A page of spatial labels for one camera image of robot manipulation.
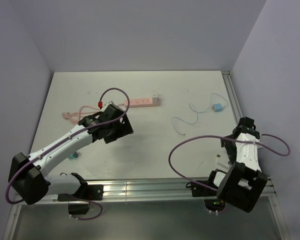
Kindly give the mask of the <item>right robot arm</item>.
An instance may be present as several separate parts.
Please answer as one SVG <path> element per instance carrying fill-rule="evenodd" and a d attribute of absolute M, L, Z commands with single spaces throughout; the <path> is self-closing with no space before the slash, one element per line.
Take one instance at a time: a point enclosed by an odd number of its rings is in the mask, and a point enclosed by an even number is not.
<path fill-rule="evenodd" d="M 230 161 L 229 170 L 212 171 L 206 183 L 210 194 L 246 213 L 253 210 L 268 182 L 258 162 L 259 141 L 255 121 L 240 118 L 232 134 L 220 140 Z"/>

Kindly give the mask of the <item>light blue charger plug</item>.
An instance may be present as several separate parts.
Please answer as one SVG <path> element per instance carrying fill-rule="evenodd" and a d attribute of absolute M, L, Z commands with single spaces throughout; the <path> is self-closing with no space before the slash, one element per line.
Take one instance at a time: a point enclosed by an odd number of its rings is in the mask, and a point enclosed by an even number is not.
<path fill-rule="evenodd" d="M 211 106 L 211 109 L 212 109 L 215 113 L 217 113 L 217 112 L 221 112 L 221 111 L 224 109 L 224 107 L 222 106 L 221 103 L 215 103 L 215 104 L 213 104 L 213 105 Z"/>

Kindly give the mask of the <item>silver white charger plug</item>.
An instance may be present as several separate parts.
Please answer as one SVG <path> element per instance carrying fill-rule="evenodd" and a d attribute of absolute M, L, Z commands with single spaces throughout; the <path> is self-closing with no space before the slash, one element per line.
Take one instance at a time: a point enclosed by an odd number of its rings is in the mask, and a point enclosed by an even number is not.
<path fill-rule="evenodd" d="M 152 95 L 152 104 L 156 105 L 156 104 L 158 104 L 158 102 L 159 102 L 158 95 L 157 94 L 153 94 Z"/>

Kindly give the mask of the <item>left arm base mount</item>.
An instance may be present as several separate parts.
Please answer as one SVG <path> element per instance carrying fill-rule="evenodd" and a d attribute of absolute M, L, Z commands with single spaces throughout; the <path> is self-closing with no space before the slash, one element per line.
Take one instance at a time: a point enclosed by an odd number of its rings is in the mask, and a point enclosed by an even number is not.
<path fill-rule="evenodd" d="M 72 218 L 78 218 L 81 221 L 92 220 L 99 217 L 103 212 L 103 207 L 99 202 L 103 198 L 104 186 L 102 184 L 88 184 L 81 186 L 78 191 L 72 195 L 59 194 L 57 196 L 58 202 L 68 202 L 68 213 Z M 93 217 L 80 217 L 86 215 L 91 207 L 98 206 L 100 211 Z"/>

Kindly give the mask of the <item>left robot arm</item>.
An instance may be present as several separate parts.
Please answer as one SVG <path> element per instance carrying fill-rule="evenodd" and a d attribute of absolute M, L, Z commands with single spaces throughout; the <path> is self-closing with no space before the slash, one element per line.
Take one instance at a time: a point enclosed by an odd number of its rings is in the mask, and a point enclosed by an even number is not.
<path fill-rule="evenodd" d="M 106 144 L 133 134 L 126 112 L 113 103 L 100 112 L 82 118 L 63 137 L 41 150 L 12 159 L 8 186 L 12 187 L 28 205 L 47 195 L 72 196 L 76 200 L 89 199 L 87 181 L 77 173 L 51 175 L 50 172 L 76 151 L 104 140 Z"/>

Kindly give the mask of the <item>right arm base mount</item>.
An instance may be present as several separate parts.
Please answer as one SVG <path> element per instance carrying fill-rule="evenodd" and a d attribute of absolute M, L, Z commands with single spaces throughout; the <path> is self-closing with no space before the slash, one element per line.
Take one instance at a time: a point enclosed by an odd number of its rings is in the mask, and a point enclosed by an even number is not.
<path fill-rule="evenodd" d="M 188 182 L 185 187 L 191 189 L 192 197 L 203 198 L 204 206 L 209 213 L 220 213 L 226 209 L 226 203 L 216 197 L 216 192 L 193 182 Z"/>

